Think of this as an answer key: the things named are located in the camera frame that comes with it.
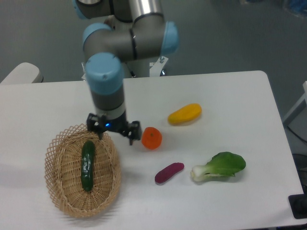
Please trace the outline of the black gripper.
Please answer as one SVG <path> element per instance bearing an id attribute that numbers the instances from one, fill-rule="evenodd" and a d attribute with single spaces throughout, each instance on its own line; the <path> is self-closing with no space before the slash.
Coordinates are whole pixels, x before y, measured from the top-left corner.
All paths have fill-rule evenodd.
<path id="1" fill-rule="evenodd" d="M 134 141 L 141 140 L 142 128 L 140 121 L 127 121 L 126 112 L 117 118 L 107 118 L 106 115 L 98 116 L 90 113 L 86 120 L 87 130 L 98 135 L 100 140 L 106 131 L 120 133 L 129 139 L 129 145 L 132 146 Z"/>

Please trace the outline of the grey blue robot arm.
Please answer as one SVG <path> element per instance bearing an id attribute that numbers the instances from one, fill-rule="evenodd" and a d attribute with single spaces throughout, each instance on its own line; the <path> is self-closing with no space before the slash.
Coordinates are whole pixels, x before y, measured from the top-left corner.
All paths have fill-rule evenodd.
<path id="1" fill-rule="evenodd" d="M 100 138 L 110 131 L 130 142 L 140 140 L 140 122 L 126 118 L 122 64 L 174 53 L 179 44 L 177 27 L 165 21 L 158 0 L 75 0 L 73 6 L 82 19 L 113 16 L 130 25 L 120 29 L 94 23 L 83 33 L 84 71 L 95 106 L 86 123 Z"/>

